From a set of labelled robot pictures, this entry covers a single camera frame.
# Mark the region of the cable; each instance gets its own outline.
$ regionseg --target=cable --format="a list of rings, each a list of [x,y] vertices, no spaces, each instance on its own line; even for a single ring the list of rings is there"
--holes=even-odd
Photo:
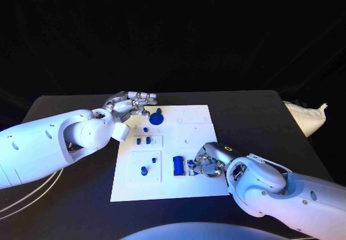
[[[270,160],[267,160],[267,159],[263,159],[263,160],[264,160],[266,162],[269,162],[270,164],[282,167],[289,173],[293,172],[286,166],[280,165],[279,163],[276,163],[276,162],[273,162],[273,161],[270,161]]]
[[[8,210],[9,208],[12,208],[16,204],[19,204],[27,198],[29,198],[29,196],[32,196],[39,190],[41,188],[48,184],[50,180],[54,178],[57,172],[51,175],[50,179],[45,181],[45,183],[19,200],[16,201],[11,206],[8,206],[6,208],[3,208],[0,210],[0,213]]]
[[[50,187],[48,190],[42,193],[42,195],[41,195],[25,207],[22,207],[18,211],[15,211],[15,212],[14,212],[12,214],[9,214],[8,216],[2,217],[0,220],[5,219],[5,218],[8,218],[11,215],[16,214],[19,211],[22,211],[27,207],[29,207],[29,206],[42,198],[42,196],[48,193],[50,189],[51,189],[52,186],[55,185],[55,183],[57,183],[57,181],[58,181],[58,179],[60,179],[60,177],[61,177],[61,175],[63,175],[63,172],[64,172],[64,169],[61,169],[60,175],[58,175],[55,181],[52,182],[51,187]]]

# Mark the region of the white pegboard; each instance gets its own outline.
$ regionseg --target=white pegboard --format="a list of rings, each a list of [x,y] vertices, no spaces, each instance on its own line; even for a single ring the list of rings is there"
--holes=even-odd
[[[189,175],[188,160],[195,159],[207,142],[218,141],[208,106],[146,106],[152,113],[158,108],[163,114],[161,125],[152,125],[145,117],[136,115],[126,121],[130,133],[119,145],[112,202],[230,195],[225,175],[220,178]],[[159,145],[148,144],[146,137],[156,138]],[[142,161],[150,164],[150,156],[156,152],[161,152],[161,178],[155,178],[159,171],[150,172],[150,169],[142,176]],[[174,175],[175,156],[184,157],[185,176]]]

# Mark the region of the black tabletop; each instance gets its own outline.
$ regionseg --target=black tabletop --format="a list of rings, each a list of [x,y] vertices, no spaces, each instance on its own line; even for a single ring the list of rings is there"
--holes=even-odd
[[[25,122],[78,109],[97,109],[109,96],[42,96]],[[158,102],[159,106],[208,105],[220,142],[241,153],[254,153],[287,166],[295,172],[332,181],[277,92],[159,93]],[[110,202],[117,154],[119,142],[112,139],[100,151],[64,169],[42,198],[0,220],[2,239],[120,239],[148,228],[182,222],[228,223],[287,238],[306,236],[272,216],[249,215],[231,195]],[[0,209],[32,192],[47,179],[0,190]],[[45,189],[2,212],[0,218],[31,203]]]

